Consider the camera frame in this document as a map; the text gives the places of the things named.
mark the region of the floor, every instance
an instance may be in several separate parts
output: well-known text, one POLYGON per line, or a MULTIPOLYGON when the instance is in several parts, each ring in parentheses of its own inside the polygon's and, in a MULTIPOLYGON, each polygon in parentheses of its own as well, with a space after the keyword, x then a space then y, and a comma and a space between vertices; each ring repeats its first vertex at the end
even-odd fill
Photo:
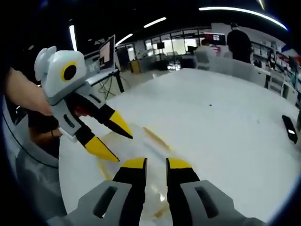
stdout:
MULTIPOLYGON (((151 79, 157 78, 163 74, 169 73, 169 71, 149 71, 141 74, 134 74, 130 71, 121 72, 121 80, 124 90, 131 89, 135 86, 138 86, 142 83, 145 83, 151 79)), ((102 94, 104 98, 107 96, 107 100, 113 98, 116 95, 119 95, 121 92, 119 90, 117 81, 114 77, 110 77, 96 85, 93 86, 95 91, 102 94)))

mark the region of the smartphone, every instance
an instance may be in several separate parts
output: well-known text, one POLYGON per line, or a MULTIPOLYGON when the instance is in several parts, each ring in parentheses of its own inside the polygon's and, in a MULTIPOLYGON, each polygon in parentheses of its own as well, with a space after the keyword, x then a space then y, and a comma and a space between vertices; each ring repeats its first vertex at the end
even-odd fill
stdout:
POLYGON ((296 144, 298 137, 297 137, 296 130, 293 126, 292 120, 285 115, 282 115, 282 120, 284 122, 288 138, 296 144))

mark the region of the window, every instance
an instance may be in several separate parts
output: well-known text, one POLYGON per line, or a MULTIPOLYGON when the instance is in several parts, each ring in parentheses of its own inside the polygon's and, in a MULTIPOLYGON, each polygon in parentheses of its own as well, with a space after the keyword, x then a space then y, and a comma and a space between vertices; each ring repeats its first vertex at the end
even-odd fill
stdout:
POLYGON ((129 60, 130 61, 136 60, 134 45, 129 44, 129 45, 126 45, 126 47, 127 47, 127 53, 128 53, 129 60))
POLYGON ((173 50, 173 45, 172 45, 170 34, 162 35, 161 40, 164 43, 164 48, 162 49, 162 52, 166 56, 173 56, 174 55, 174 50, 173 50))
POLYGON ((197 47, 199 46, 199 37, 198 31, 195 30, 186 30, 184 31, 184 41, 185 41, 185 50, 188 52, 188 46, 197 47))
POLYGON ((153 55, 154 52, 153 52, 151 40, 146 40, 144 43, 145 43, 146 50, 148 51, 147 55, 148 56, 153 55))
POLYGON ((172 44, 174 47, 174 55, 176 56, 176 55, 186 54, 183 31, 174 32, 171 34, 171 36, 172 36, 172 44))
POLYGON ((160 37, 153 38, 151 39, 151 41, 152 41, 152 48, 154 49, 155 55, 160 54, 162 50, 157 48, 157 43, 161 42, 160 37))

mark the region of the round table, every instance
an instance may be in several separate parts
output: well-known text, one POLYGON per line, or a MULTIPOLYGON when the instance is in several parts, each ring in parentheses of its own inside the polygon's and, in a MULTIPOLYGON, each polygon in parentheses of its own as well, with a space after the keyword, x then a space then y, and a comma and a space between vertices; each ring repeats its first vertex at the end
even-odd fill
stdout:
MULTIPOLYGON (((108 105, 184 154, 200 180, 230 196, 246 217, 268 222, 300 173, 300 153, 281 118, 295 123, 298 109, 253 83, 182 69, 127 90, 108 105)), ((81 119, 98 137, 110 131, 93 118, 81 119)), ((67 213, 103 181, 96 157, 64 136, 59 176, 67 213)))

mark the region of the person in black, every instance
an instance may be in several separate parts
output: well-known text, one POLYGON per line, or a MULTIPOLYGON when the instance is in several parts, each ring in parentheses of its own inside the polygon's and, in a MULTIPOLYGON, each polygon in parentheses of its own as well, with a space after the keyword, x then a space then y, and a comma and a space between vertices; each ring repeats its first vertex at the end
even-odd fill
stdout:
POLYGON ((60 136, 62 135, 58 129, 58 120, 53 116, 28 111, 28 127, 32 142, 48 154, 58 158, 60 136))
POLYGON ((274 69, 276 68, 276 56, 275 56, 275 53, 273 50, 270 50, 269 51, 269 54, 268 54, 268 65, 271 69, 274 69))
POLYGON ((232 31, 227 36, 227 45, 233 54, 233 59, 251 63, 252 45, 248 35, 242 32, 237 24, 231 24, 232 31))

